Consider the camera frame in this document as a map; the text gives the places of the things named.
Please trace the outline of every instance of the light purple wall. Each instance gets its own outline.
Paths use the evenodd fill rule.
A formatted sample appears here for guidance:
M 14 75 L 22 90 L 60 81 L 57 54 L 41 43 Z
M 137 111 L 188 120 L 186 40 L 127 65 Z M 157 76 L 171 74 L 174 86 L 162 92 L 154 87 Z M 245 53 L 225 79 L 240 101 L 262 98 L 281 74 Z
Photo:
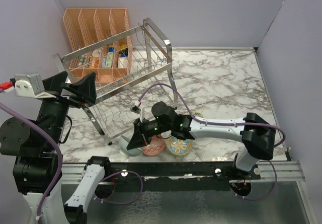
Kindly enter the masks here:
M 322 0 L 286 0 L 258 50 L 277 119 L 322 223 Z
M 66 8 L 127 8 L 150 17 L 174 47 L 258 47 L 284 0 L 60 0 Z
M 68 45 L 62 14 L 53 0 L 0 0 L 0 82 L 17 73 L 40 72 L 43 78 L 58 72 L 52 55 L 65 54 Z M 40 101 L 1 94 L 0 101 L 25 117 L 35 119 Z M 0 125 L 9 115 L 0 111 Z M 0 223 L 27 223 L 30 210 L 12 176 L 15 158 L 0 155 Z

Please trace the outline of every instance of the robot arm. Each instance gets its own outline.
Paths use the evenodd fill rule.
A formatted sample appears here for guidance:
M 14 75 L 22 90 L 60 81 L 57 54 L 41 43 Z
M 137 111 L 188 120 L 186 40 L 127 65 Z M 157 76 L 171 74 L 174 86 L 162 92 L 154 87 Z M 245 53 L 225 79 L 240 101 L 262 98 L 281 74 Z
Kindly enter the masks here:
M 95 73 L 89 74 L 75 84 L 65 83 L 67 73 L 61 72 L 41 80 L 38 74 L 16 75 L 9 85 L 16 96 L 41 99 L 42 104 L 35 125 L 43 129 L 56 143 L 59 142 L 69 107 L 81 108 L 96 100 Z M 73 95 L 65 98 L 62 91 Z M 47 140 L 18 118 L 8 119 L 0 127 L 0 153 L 15 156 L 14 178 L 17 189 L 28 202 L 34 222 L 43 193 L 49 187 L 58 168 L 58 157 Z M 92 157 L 87 172 L 75 194 L 62 205 L 61 173 L 44 198 L 41 206 L 42 223 L 86 223 L 87 207 L 95 188 L 105 174 L 108 158 Z
M 255 113 L 248 113 L 245 118 L 217 120 L 198 118 L 205 123 L 193 119 L 190 115 L 177 114 L 173 107 L 158 102 L 152 107 L 155 120 L 134 121 L 134 134 L 127 147 L 128 150 L 149 145 L 151 137 L 166 131 L 178 139 L 196 139 L 214 137 L 242 142 L 245 148 L 235 156 L 236 169 L 249 172 L 259 160 L 273 158 L 275 130 L 261 126 L 240 126 L 237 123 L 267 122 Z M 210 125 L 208 122 L 227 123 L 229 126 Z

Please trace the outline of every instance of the marble countertop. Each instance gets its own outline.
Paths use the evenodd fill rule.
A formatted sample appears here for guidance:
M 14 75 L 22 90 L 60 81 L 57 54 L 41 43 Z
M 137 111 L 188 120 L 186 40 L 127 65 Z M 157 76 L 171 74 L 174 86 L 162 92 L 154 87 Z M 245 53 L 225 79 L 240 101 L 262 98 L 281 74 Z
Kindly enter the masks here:
M 252 51 L 175 50 L 173 73 L 177 89 L 190 109 L 206 118 L 235 119 L 255 112 L 270 124 L 276 124 Z M 166 72 L 158 75 L 157 79 L 169 83 Z M 98 107 L 104 113 L 103 116 L 100 114 L 103 128 L 111 135 L 127 128 L 137 115 L 122 109 L 129 109 L 143 90 L 155 82 L 155 79 L 151 79 L 100 104 Z M 155 88 L 142 103 L 149 112 L 150 107 L 159 100 L 169 102 L 164 90 Z M 177 112 L 186 112 L 180 100 Z M 167 149 L 156 157 L 144 154 L 128 157 L 120 151 L 120 137 L 108 146 L 82 110 L 70 109 L 68 114 L 73 119 L 72 130 L 68 141 L 60 145 L 64 161 L 68 163 L 86 162 L 91 156 L 107 156 L 113 162 L 232 161 L 244 147 L 242 143 L 232 140 L 203 138 L 193 140 L 192 151 L 184 157 L 175 157 Z M 126 137 L 131 135 L 131 131 L 124 134 Z M 286 160 L 282 145 L 275 148 L 273 160 Z

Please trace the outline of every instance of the wire dish rack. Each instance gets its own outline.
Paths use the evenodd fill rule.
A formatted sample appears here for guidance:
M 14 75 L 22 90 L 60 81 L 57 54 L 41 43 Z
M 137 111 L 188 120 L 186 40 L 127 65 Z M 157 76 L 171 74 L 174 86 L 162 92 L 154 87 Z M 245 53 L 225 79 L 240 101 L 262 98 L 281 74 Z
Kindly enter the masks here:
M 79 74 L 74 73 L 74 70 L 82 70 L 82 77 L 90 72 L 96 72 L 96 102 L 92 105 L 85 104 L 83 110 L 102 138 L 111 143 L 112 139 L 133 128 L 133 120 L 138 118 L 138 115 L 131 112 L 130 107 L 146 87 L 159 82 L 158 77 L 163 76 L 161 81 L 164 82 L 167 79 L 174 89 L 177 88 L 172 73 L 171 43 L 150 18 L 143 20 L 142 25 L 119 32 L 111 37 L 103 35 L 103 33 L 99 34 L 100 41 L 63 57 L 56 54 L 54 59 L 59 71 L 68 72 L 68 78 L 72 83 L 79 80 Z M 120 44 L 125 44 L 125 48 L 121 49 Z M 113 63 L 110 68 L 92 69 L 87 67 L 93 64 L 93 61 L 99 61 L 98 64 L 101 65 L 106 54 L 101 54 L 100 58 L 95 58 L 93 61 L 85 61 L 86 63 L 81 66 L 75 65 L 83 55 L 87 55 L 87 59 L 89 59 L 88 55 L 95 50 L 100 50 L 101 53 L 106 52 L 108 45 L 114 46 Z M 124 49 L 128 50 L 126 65 L 119 57 Z M 171 95 L 161 86 L 152 89 L 143 104 L 148 109 L 156 101 L 164 101 L 176 107 L 178 96 L 175 92 L 173 92 L 173 97 Z M 145 118 L 152 118 L 152 114 L 146 112 Z

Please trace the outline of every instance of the small bottle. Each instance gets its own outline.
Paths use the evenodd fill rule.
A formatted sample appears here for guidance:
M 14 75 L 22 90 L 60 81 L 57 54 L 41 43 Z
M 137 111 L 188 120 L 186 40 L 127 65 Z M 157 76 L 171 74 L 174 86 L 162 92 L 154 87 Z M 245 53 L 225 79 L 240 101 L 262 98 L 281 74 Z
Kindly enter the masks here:
M 98 49 L 93 51 L 92 54 L 92 62 L 91 62 L 91 68 L 98 68 L 100 64 L 100 52 Z
M 106 56 L 106 67 L 111 68 L 112 62 L 113 62 L 113 56 L 114 56 L 114 47 L 109 47 L 109 52 Z
M 85 55 L 82 55 L 79 59 L 78 66 L 82 66 L 85 63 Z

